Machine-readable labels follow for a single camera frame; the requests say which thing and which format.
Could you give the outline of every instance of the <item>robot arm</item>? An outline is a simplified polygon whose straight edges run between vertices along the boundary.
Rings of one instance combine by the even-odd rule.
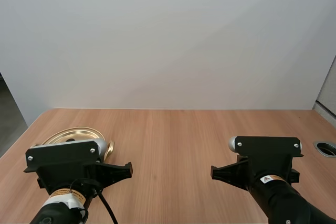
[[[102,139],[35,146],[26,152],[26,173],[36,172],[49,199],[30,224],[81,224],[96,196],[117,220],[102,195],[104,188],[132,177],[132,164],[116,166],[103,161],[107,143]]]
[[[229,147],[239,154],[237,162],[212,166],[212,179],[249,191],[270,224],[336,224],[291,186],[300,175],[292,158],[303,156],[296,137],[237,136]]]

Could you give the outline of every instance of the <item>gray floor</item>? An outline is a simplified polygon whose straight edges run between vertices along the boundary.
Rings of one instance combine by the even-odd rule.
[[[0,157],[26,129],[27,124],[5,81],[0,80]]]

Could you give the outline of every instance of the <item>warning label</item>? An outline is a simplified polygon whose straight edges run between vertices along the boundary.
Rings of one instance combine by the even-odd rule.
[[[282,181],[285,181],[283,178],[281,178],[281,177],[279,177],[277,175],[267,175],[267,176],[262,177],[260,180],[264,184],[266,184],[267,182],[270,182],[272,180],[282,180]]]
[[[69,193],[70,193],[70,189],[59,189],[59,190],[54,191],[50,195],[49,199],[53,196],[64,195],[64,194],[69,194]],[[82,205],[84,205],[86,199],[80,192],[76,190],[71,190],[71,193],[79,200],[79,202],[81,202]]]

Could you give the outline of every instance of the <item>wooden table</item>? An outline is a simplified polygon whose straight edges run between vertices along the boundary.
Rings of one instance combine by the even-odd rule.
[[[103,192],[120,223],[267,223],[246,191],[211,180],[211,165],[234,163],[235,135],[295,136],[303,158],[294,184],[309,202],[336,218],[336,158],[314,141],[336,142],[336,129],[315,111],[192,111],[54,109],[43,113],[0,159],[0,223],[29,223],[48,198],[36,174],[25,174],[25,152],[54,133],[92,127],[115,141],[109,163],[133,164],[133,177]],[[88,223],[112,223],[95,198]]]

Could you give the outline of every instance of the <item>gold plate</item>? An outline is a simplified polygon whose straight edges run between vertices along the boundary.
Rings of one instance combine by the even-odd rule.
[[[56,133],[55,135],[45,140],[42,144],[64,143],[69,139],[74,139],[75,141],[78,141],[78,140],[89,140],[96,138],[101,138],[104,141],[106,141],[104,136],[95,129],[88,127],[75,127]],[[113,147],[114,142],[110,141],[108,143],[108,149],[104,155],[104,161],[113,152]]]

